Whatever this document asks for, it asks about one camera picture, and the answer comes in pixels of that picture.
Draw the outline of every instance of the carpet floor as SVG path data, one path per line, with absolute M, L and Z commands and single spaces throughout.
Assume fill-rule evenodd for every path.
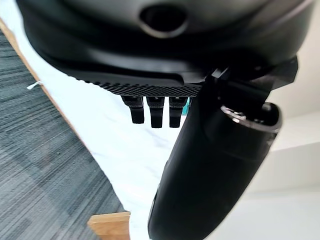
M 123 212 L 91 154 L 0 32 L 0 239 L 95 240 L 91 215 Z

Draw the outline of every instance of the wooden trim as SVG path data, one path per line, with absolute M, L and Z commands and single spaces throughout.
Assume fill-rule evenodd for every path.
M 130 212 L 93 215 L 87 224 L 102 240 L 130 240 Z

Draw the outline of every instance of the gray carpet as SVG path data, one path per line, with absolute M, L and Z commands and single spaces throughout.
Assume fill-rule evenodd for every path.
M 114 190 L 0 32 L 0 239 L 95 240 Z

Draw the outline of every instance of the black plastic casing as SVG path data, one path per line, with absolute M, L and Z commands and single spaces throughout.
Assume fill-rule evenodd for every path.
M 192 101 L 165 166 L 148 222 L 152 240 L 202 240 L 210 234 L 250 183 L 281 127 L 274 104 L 265 125 L 228 114 L 210 96 L 204 86 Z

